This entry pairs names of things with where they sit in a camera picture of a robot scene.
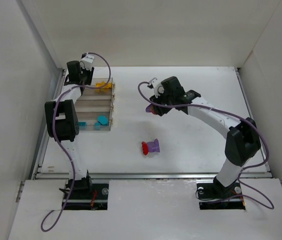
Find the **yellow striped lego brick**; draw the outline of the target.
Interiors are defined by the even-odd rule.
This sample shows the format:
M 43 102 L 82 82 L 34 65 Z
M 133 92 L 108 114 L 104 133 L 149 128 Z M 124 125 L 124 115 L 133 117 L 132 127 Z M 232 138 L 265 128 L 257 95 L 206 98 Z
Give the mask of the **yellow striped lego brick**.
M 105 90 L 104 90 L 104 87 L 106 86 L 106 83 L 104 82 L 104 81 L 102 81 L 102 82 L 97 82 L 96 84 L 95 84 L 95 91 L 96 92 L 99 92 L 99 93 L 101 93 L 101 92 L 104 92 Z

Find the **teal round lego brick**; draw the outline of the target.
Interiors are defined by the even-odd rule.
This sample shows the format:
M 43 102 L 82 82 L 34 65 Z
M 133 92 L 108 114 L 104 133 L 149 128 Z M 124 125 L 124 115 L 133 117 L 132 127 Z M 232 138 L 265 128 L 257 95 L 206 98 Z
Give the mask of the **teal round lego brick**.
M 104 115 L 99 115 L 97 117 L 97 122 L 102 126 L 107 126 L 109 124 L 109 119 Z

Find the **teal square lego brick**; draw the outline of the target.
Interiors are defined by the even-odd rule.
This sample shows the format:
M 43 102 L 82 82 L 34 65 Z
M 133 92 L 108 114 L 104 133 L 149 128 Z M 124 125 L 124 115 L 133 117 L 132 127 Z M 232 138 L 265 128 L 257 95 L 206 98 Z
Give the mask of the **teal square lego brick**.
M 82 128 L 82 129 L 85 129 L 87 127 L 86 122 L 80 121 L 78 124 L 79 124 L 79 127 Z

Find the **small blue lego brick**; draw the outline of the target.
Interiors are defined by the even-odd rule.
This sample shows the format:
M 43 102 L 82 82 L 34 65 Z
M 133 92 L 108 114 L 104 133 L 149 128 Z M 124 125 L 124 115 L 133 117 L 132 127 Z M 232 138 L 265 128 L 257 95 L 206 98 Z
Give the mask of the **small blue lego brick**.
M 100 122 L 96 122 L 95 124 L 94 124 L 94 129 L 95 130 L 100 130 L 102 128 L 102 124 L 100 123 Z

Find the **purple lego vase piece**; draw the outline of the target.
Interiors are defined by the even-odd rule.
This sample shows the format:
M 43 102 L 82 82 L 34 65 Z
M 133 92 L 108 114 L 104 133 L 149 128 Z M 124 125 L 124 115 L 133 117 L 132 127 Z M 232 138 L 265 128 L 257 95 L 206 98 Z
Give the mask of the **purple lego vase piece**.
M 156 138 L 153 141 L 149 141 L 146 143 L 149 153 L 160 153 L 160 145 L 159 140 Z

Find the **yellow flower lego disc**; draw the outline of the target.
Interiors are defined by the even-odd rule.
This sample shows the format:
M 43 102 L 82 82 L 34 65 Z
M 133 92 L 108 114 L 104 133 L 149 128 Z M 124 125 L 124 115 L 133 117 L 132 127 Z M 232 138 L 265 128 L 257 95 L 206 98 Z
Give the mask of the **yellow flower lego disc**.
M 107 83 L 106 86 L 104 86 L 104 89 L 111 89 L 113 87 L 112 83 Z

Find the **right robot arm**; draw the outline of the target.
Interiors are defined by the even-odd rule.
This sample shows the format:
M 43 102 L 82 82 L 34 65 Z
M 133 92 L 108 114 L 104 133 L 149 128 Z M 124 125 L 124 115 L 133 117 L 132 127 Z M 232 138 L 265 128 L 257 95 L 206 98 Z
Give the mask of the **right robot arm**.
M 201 120 L 224 137 L 226 160 L 213 184 L 216 191 L 225 192 L 237 180 L 246 162 L 261 148 L 259 136 L 253 129 L 255 121 L 217 111 L 200 93 L 192 89 L 185 91 L 175 76 L 162 81 L 153 78 L 147 87 L 154 92 L 147 112 L 163 116 L 175 108 Z

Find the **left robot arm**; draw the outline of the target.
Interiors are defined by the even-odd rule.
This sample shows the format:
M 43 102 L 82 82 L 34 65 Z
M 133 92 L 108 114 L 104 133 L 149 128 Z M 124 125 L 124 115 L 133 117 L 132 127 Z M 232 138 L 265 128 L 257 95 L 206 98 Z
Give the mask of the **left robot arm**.
M 87 167 L 79 155 L 76 137 L 80 124 L 75 108 L 76 101 L 90 85 L 94 68 L 81 66 L 78 60 L 66 63 L 68 74 L 62 92 L 54 100 L 44 104 L 48 135 L 53 138 L 65 154 L 69 177 L 63 192 L 75 196 L 90 195 L 93 184 Z

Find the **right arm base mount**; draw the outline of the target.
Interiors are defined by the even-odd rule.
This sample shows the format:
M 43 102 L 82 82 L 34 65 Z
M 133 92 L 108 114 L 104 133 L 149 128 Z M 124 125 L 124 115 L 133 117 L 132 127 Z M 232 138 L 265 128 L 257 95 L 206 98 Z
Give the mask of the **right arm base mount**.
M 234 182 L 226 190 L 219 191 L 213 183 L 198 183 L 195 197 L 199 200 L 200 210 L 245 210 L 242 189 Z

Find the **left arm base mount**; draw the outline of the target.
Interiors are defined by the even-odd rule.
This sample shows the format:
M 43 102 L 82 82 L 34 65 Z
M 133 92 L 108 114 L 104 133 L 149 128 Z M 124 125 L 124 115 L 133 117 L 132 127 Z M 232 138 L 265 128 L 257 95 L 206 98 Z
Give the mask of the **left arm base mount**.
M 59 188 L 63 193 L 63 206 L 70 193 L 72 180 L 64 188 Z M 69 211 L 105 211 L 108 209 L 109 184 L 82 179 L 76 180 L 64 210 Z

